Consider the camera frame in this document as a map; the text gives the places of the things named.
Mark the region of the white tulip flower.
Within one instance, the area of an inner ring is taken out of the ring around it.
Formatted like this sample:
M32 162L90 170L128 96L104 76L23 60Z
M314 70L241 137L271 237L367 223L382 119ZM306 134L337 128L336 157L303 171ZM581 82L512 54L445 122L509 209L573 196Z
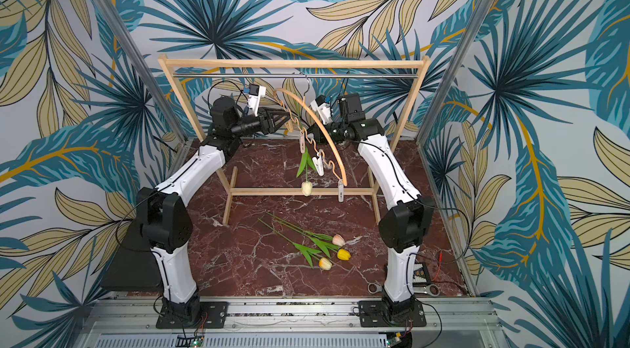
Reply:
M302 177L303 179L300 187L303 196L309 197L313 193L313 183L309 179L308 172L314 169L315 166L308 148L304 148L304 152L301 154L300 167L298 168L298 172L296 174L296 177Z

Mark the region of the pink tulip flower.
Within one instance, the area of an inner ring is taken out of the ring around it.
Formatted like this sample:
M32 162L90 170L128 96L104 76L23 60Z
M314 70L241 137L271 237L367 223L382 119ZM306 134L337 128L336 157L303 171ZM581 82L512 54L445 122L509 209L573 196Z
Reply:
M292 228L298 233L301 233L303 235L318 238L320 240L329 242L333 244L334 246L338 246L338 247L343 247L346 245L346 240L341 235L330 236L324 233L314 233L314 232L305 230L294 223L290 223L284 220L283 218L277 217L276 215L273 215L271 213L268 213L268 215L272 216L272 218L274 218L278 223L283 224L284 226L287 226L288 228Z

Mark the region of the yellow orange tulip flower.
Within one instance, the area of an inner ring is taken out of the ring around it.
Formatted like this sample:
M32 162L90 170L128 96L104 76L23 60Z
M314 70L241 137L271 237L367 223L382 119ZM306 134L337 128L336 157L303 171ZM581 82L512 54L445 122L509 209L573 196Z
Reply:
M326 244L325 241L322 241L318 238L315 237L310 237L309 239L311 240L311 242L313 244L315 244L315 248L309 247L309 246L305 246L302 245L298 242L292 241L290 240L290 238L288 238L286 235L284 235L283 233L275 230L275 228L262 221L261 219L259 219L259 222L262 223L265 227L269 228L274 234L276 234L279 237L282 237L283 239L285 239L286 241L288 241L288 243L292 244L292 246L297 249L297 251L302 254L302 256L305 258L305 260L307 261L308 265L313 269L314 268L314 260L318 259L318 267L321 270L331 270L333 267L333 262L331 262L328 259L328 256L330 255L330 250L331 247L328 246L328 244Z

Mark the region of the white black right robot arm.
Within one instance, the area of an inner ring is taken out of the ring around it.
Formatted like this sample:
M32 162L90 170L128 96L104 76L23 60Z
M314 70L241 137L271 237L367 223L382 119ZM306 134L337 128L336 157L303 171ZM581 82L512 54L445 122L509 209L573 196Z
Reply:
M381 217L378 229L387 247L386 280L380 300L359 302L363 327L407 328L425 325L422 307L413 293L412 257L415 256L431 224L435 202L423 197L408 180L395 159L385 131L375 118L367 118L357 94L337 98L340 119L332 118L331 105L318 96L310 104L322 125L313 124L308 134L315 141L335 144L351 142L371 169L383 192L387 214Z

